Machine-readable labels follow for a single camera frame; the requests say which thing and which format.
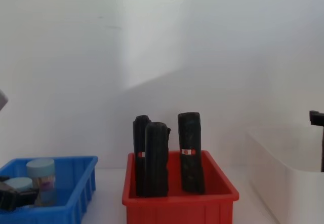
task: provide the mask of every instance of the light blue jar lid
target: light blue jar lid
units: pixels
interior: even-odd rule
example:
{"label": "light blue jar lid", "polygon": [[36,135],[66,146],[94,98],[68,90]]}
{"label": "light blue jar lid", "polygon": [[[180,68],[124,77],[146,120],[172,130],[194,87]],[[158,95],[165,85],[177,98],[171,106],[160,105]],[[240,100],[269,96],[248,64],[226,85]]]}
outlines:
{"label": "light blue jar lid", "polygon": [[36,159],[27,163],[27,174],[31,178],[47,177],[55,174],[53,159]]}
{"label": "light blue jar lid", "polygon": [[32,188],[32,180],[29,177],[10,178],[4,183],[19,191],[25,191]]}

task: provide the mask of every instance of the white plastic bin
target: white plastic bin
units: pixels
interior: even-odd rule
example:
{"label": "white plastic bin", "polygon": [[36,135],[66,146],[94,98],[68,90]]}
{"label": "white plastic bin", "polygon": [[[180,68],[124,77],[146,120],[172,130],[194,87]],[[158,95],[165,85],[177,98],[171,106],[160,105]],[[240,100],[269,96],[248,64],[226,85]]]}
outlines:
{"label": "white plastic bin", "polygon": [[322,131],[273,127],[247,133],[250,182],[281,224],[324,223]]}

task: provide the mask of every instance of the black object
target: black object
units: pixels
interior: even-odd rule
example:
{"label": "black object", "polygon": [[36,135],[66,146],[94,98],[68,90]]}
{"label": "black object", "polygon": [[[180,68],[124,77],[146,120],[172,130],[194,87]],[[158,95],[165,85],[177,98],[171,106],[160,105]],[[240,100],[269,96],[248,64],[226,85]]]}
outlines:
{"label": "black object", "polygon": [[145,196],[145,128],[150,122],[147,115],[137,116],[133,122],[136,195],[139,197]]}
{"label": "black object", "polygon": [[168,170],[170,129],[160,122],[149,123],[145,130],[145,195],[168,195]]}
{"label": "black object", "polygon": [[[323,126],[324,127],[324,114],[321,114],[318,111],[310,111],[309,119],[311,125]],[[321,161],[321,172],[324,172],[324,130],[322,137],[322,161]]]}
{"label": "black object", "polygon": [[34,204],[39,189],[18,191],[9,185],[0,182],[0,209],[14,211],[18,207]]}
{"label": "black object", "polygon": [[0,91],[0,111],[7,104],[8,99],[2,91]]}
{"label": "black object", "polygon": [[0,176],[0,182],[7,181],[8,179],[10,179],[9,176]]}
{"label": "black object", "polygon": [[204,171],[201,165],[201,126],[199,113],[178,115],[182,189],[205,193]]}

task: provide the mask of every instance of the black stand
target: black stand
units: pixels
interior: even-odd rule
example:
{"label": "black stand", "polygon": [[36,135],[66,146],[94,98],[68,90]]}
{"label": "black stand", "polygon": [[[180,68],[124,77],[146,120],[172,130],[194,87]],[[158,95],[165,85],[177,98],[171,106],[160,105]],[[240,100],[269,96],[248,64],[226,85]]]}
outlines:
{"label": "black stand", "polygon": [[0,182],[0,209],[14,211],[18,207],[33,205],[38,194],[39,189],[29,189],[21,192]]}
{"label": "black stand", "polygon": [[[324,114],[321,114],[318,111],[310,111],[309,119],[310,119],[311,125],[317,125],[317,126],[324,127]],[[322,137],[321,172],[324,172],[324,130],[323,130],[323,137]]]}
{"label": "black stand", "polygon": [[0,91],[0,111],[7,104],[8,99],[2,91]]}

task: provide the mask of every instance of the white table surface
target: white table surface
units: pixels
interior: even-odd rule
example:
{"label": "white table surface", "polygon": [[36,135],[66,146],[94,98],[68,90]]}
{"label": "white table surface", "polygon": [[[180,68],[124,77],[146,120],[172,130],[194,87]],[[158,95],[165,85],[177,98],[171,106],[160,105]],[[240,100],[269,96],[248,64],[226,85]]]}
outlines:
{"label": "white table surface", "polygon": [[[276,224],[245,177],[244,167],[223,169],[239,191],[234,203],[233,224]],[[82,224],[126,224],[122,205],[125,169],[96,169],[97,190]]]}

